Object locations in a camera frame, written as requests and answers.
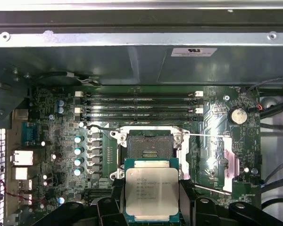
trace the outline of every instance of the motherboard chip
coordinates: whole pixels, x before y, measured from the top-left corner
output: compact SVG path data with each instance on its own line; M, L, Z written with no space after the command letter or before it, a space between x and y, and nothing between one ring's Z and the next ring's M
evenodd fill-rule
M128 158L172 158L173 136L128 136Z
M136 221L157 220L158 216L168 221L169 216L178 213L178 198L177 169L130 168L126 171L126 213Z
M69 187L75 187L76 185L76 182L75 181L70 181L69 182Z

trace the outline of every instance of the black capacitor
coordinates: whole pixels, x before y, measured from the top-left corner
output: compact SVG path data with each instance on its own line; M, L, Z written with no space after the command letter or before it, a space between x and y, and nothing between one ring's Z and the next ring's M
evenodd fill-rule
M84 152L84 148L83 147L77 147L75 149L75 154L76 155L82 154L83 152Z
M52 179L49 178L49 179L47 179L47 180L44 180L43 185L44 185L44 186L48 186L48 185L50 185L51 183L52 183Z
M54 153L52 154L51 158L55 161L61 160L62 159L62 154L61 153Z
M42 141L42 142L41 142L41 146L42 146L42 147L50 146L50 145L52 145L52 143L51 143L50 141L48 141L48 140L47 140L47 141Z
M84 141L84 137L83 136L76 136L75 137L75 143L80 143L80 142L82 142L82 141Z
M48 174L44 174L43 175L43 179L44 180L47 180L47 179L49 179L49 178L51 178L52 177L52 173L48 173Z

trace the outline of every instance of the green circuit board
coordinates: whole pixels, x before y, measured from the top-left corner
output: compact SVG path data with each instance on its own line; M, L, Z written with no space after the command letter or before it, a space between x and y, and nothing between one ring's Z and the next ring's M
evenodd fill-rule
M259 98L257 91L252 95ZM232 181L232 195L203 189L197 191L203 196L214 198L225 207L236 201L255 204L255 192L260 188L262 164L260 116L256 111L248 112L247 120L242 125L237 125L228 118L229 112L236 107L246 111L254 107L242 87L35 88L30 105L28 123L22 126L22 146L33 148L40 146L42 141L50 141L50 145L43 147L40 172L33 179L33 198L45 198L48 201L45 208L34 209L35 220L58 207L59 197L63 197L66 202L75 201L89 205L97 197L109 196L113 183L110 174L130 155L128 150L122 152L110 131L80 128L79 123L82 121L115 129L123 126L171 126L193 134L229 136L232 138L232 152L239 159L240 170L240 174ZM91 138L92 133L101 133L101 136L94 139ZM130 135L155 137L169 134L162 130L136 130ZM76 136L84 137L84 140L77 144L74 142ZM100 165L98 172L92 171L94 163L90 146L93 141L99 141L102 149L100 159L95 164ZM78 157L74 149L77 147L85 150L79 155L85 159L84 171L80 176L74 174L77 168L74 160ZM225 142L221 137L190 136L186 155L190 179L197 184L222 190L225 186L225 170L229 164L224 149ZM52 155L56 153L60 153L61 157L53 161ZM47 173L59 173L60 181L56 186L43 186L42 175Z

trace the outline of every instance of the gray metal panel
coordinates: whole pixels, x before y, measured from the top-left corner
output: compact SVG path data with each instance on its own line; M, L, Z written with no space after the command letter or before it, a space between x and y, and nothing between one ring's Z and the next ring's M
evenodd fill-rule
M0 60L23 74L71 71L103 85L251 84L283 76L282 46L215 46L210 57L173 57L178 46L0 48Z
M28 91L25 79L13 74L8 68L12 66L0 62L0 82L9 85L8 90L0 89L0 129L10 127L10 114L27 96Z
M278 103L283 101L283 98L277 97ZM274 105L275 99L273 97L266 97L261 101L264 107ZM283 113L274 116L273 118L266 118L262 120L264 123L283 125ZM263 164L261 168L262 179L265 179L277 166L283 163L283 131L261 129L261 153L263 155ZM283 169L274 175L269 183L282 179ZM262 194L262 202L273 198L283 197L283 187L271 190ZM274 204L267 207L265 210L268 214L283 221L283 203Z

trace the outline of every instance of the motherboard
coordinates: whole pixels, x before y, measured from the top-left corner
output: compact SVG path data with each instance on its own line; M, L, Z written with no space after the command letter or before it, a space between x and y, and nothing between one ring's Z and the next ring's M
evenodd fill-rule
M259 98L256 90L252 96ZM66 202L88 206L110 196L116 178L127 180L126 174L136 172L134 161L148 166L138 171L145 173L136 180L147 180L149 169L163 177L157 169L162 163L169 164L164 172L178 172L162 182L166 191L174 179L186 179L198 194L221 206L237 201L256 204L262 164L260 115L244 87L36 87L29 106L13 159L18 192L29 198L19 199L19 208L28 206L31 214L22 225ZM174 159L178 167L171 167ZM141 197L147 196L145 187L134 189L139 202L155 199ZM142 208L132 202L125 211L141 213ZM160 225L184 225L177 212L178 217L173 214L176 208L160 217ZM133 225L160 222L124 214Z

